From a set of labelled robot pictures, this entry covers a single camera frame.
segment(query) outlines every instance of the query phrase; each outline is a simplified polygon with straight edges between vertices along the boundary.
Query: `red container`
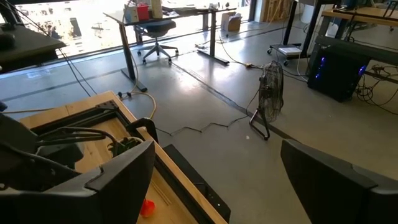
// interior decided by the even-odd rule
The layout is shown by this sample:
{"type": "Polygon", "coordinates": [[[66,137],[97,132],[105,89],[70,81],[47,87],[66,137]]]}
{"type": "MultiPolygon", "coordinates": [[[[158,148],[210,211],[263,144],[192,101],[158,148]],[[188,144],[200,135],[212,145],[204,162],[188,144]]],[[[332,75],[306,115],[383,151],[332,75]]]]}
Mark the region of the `red container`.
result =
{"type": "Polygon", "coordinates": [[[149,19],[148,6],[146,4],[139,4],[137,6],[137,14],[138,14],[138,19],[140,21],[148,20],[149,19]]]}

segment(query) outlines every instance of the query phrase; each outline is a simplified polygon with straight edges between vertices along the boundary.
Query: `fan stand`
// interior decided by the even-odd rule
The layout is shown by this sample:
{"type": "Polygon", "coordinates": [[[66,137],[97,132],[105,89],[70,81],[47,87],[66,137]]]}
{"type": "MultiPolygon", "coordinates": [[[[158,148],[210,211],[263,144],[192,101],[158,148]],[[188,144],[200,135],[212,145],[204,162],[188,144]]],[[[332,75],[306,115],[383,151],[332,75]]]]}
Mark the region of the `fan stand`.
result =
{"type": "Polygon", "coordinates": [[[264,140],[268,141],[268,139],[269,139],[269,137],[271,136],[271,134],[269,133],[268,123],[267,123],[267,120],[266,120],[266,116],[265,116],[264,109],[262,109],[262,108],[257,108],[256,112],[254,112],[254,115],[251,117],[249,124],[250,124],[250,127],[252,127],[255,131],[257,131],[257,133],[259,133],[259,134],[264,138],[264,140]],[[267,136],[266,136],[264,133],[262,133],[262,131],[260,131],[260,130],[259,130],[257,127],[255,127],[255,125],[253,124],[254,118],[257,116],[258,113],[260,113],[261,119],[262,119],[263,122],[264,122],[264,127],[266,127],[267,136]]]}

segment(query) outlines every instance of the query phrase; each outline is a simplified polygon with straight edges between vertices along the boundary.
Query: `fan grille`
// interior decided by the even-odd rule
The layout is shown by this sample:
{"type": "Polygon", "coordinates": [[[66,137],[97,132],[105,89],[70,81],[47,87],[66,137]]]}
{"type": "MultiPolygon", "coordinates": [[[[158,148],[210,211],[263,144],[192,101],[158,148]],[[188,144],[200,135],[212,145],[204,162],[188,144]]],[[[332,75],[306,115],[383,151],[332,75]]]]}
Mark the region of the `fan grille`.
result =
{"type": "Polygon", "coordinates": [[[273,61],[262,69],[259,89],[259,108],[265,113],[267,122],[273,122],[283,107],[284,72],[282,66],[273,61]]]}

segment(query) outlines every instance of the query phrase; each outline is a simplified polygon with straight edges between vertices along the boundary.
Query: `desk surface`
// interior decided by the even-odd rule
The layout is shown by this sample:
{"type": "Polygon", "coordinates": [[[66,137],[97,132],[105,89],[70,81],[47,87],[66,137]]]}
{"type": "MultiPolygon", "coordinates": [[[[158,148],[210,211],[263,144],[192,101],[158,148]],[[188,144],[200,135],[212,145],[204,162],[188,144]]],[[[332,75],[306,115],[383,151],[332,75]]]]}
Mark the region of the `desk surface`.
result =
{"type": "MultiPolygon", "coordinates": [[[[71,114],[90,109],[109,100],[116,102],[128,120],[132,122],[136,120],[134,115],[132,115],[131,112],[123,105],[119,98],[117,98],[113,92],[109,91],[100,95],[92,96],[91,98],[87,98],[82,101],[78,101],[76,103],[61,106],[59,108],[23,118],[20,120],[20,122],[28,128],[34,128],[57,119],[64,118],[71,114]]],[[[107,131],[116,139],[122,139],[123,137],[128,136],[128,133],[117,119],[103,122],[93,126],[93,128],[107,131]]],[[[153,140],[144,128],[140,128],[138,131],[146,140],[153,140]]],[[[95,142],[85,142],[85,155],[82,160],[75,164],[76,170],[79,172],[87,172],[97,167],[99,164],[110,160],[112,155],[107,149],[107,145],[110,142],[111,141],[109,139],[95,142]]],[[[189,179],[183,174],[183,172],[158,144],[155,144],[155,150],[157,156],[164,162],[169,170],[171,170],[174,176],[176,176],[176,178],[187,189],[197,203],[204,209],[208,216],[215,223],[226,223],[221,215],[219,215],[219,213],[210,205],[206,198],[198,191],[192,182],[189,181],[189,179]]],[[[152,180],[146,197],[155,202],[155,213],[149,218],[140,217],[137,223],[197,223],[156,169],[154,169],[154,173],[152,174],[152,180]]]]}
{"type": "MultiPolygon", "coordinates": [[[[375,7],[362,7],[362,8],[357,9],[356,13],[363,14],[363,15],[369,15],[369,16],[377,16],[380,18],[355,15],[353,20],[358,21],[358,22],[368,22],[368,23],[373,23],[373,24],[397,27],[398,21],[392,21],[392,20],[383,18],[385,11],[386,11],[385,9],[380,9],[380,8],[375,8],[375,7]]],[[[329,17],[337,17],[337,18],[342,18],[342,19],[347,19],[347,20],[351,20],[351,18],[353,17],[352,14],[333,12],[332,9],[323,11],[322,15],[329,16],[329,17]]],[[[398,11],[394,11],[390,18],[398,19],[398,11]]]]}
{"type": "MultiPolygon", "coordinates": [[[[236,8],[232,9],[219,9],[215,10],[215,12],[226,12],[230,10],[235,10],[236,8]]],[[[184,15],[175,15],[175,16],[165,16],[163,15],[163,18],[161,19],[149,19],[147,21],[138,21],[138,22],[125,22],[123,18],[124,11],[123,10],[118,10],[118,11],[113,11],[113,12],[104,12],[105,16],[110,17],[111,19],[115,20],[119,24],[124,24],[125,26],[134,26],[134,25],[139,25],[139,24],[146,24],[150,22],[159,22],[159,21],[164,21],[164,20],[171,20],[171,19],[178,19],[178,18],[183,18],[183,17],[189,17],[189,16],[200,16],[204,14],[209,14],[213,10],[209,9],[208,11],[205,12],[195,12],[193,14],[184,14],[184,15]]]]}
{"type": "Polygon", "coordinates": [[[0,65],[4,62],[15,61],[66,46],[59,40],[39,34],[23,26],[16,26],[15,30],[4,31],[4,33],[15,36],[15,47],[0,51],[0,65]]]}

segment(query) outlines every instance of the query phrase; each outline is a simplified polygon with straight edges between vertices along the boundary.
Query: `wooden table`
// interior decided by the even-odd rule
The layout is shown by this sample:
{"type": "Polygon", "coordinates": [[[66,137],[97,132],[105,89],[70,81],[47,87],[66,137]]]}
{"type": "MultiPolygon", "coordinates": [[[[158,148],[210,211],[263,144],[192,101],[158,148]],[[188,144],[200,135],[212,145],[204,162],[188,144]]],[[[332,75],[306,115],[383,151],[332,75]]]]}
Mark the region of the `wooden table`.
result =
{"type": "Polygon", "coordinates": [[[0,73],[10,72],[19,68],[37,65],[58,58],[55,49],[66,45],[52,37],[34,32],[24,26],[16,26],[15,30],[4,31],[15,37],[15,47],[0,51],[0,73]]]}
{"type": "MultiPolygon", "coordinates": [[[[391,16],[386,16],[383,17],[384,13],[386,12],[386,9],[380,9],[380,8],[375,8],[375,7],[362,7],[357,10],[351,10],[351,11],[346,11],[350,13],[356,12],[359,15],[354,16],[354,21],[357,22],[367,22],[367,23],[373,23],[373,24],[379,24],[379,25],[386,25],[386,26],[391,26],[391,27],[396,27],[398,26],[398,21],[393,21],[388,18],[392,19],[398,19],[398,12],[394,11],[391,16]]],[[[341,19],[346,19],[346,20],[351,20],[353,17],[352,14],[345,14],[345,13],[340,13],[340,12],[333,12],[332,9],[328,9],[322,12],[322,15],[325,17],[335,17],[335,18],[341,18],[341,19]]]]}
{"type": "MultiPolygon", "coordinates": [[[[20,122],[28,128],[35,128],[52,121],[62,119],[66,116],[88,110],[109,100],[116,102],[119,109],[130,122],[136,120],[134,115],[123,105],[119,98],[113,92],[109,91],[76,103],[23,118],[20,122]]],[[[122,139],[123,137],[128,136],[125,128],[117,119],[111,119],[93,126],[92,128],[106,131],[112,134],[116,139],[122,139]]],[[[145,138],[145,140],[153,140],[144,128],[139,128],[138,132],[143,138],[145,138]]],[[[107,145],[110,142],[111,141],[109,139],[104,139],[102,141],[84,143],[84,158],[75,164],[76,170],[79,172],[87,172],[98,165],[109,161],[112,158],[112,153],[107,148],[107,145]]],[[[207,201],[207,199],[198,191],[187,176],[184,175],[184,173],[158,144],[155,144],[155,150],[157,157],[159,157],[169,170],[171,170],[173,175],[176,176],[178,181],[185,187],[211,220],[214,223],[226,223],[221,215],[210,205],[209,201],[207,201]]],[[[146,198],[155,202],[155,213],[149,218],[139,217],[137,223],[197,223],[192,214],[177,197],[176,193],[160,175],[157,169],[154,169],[152,174],[152,180],[148,188],[146,198]]]]}

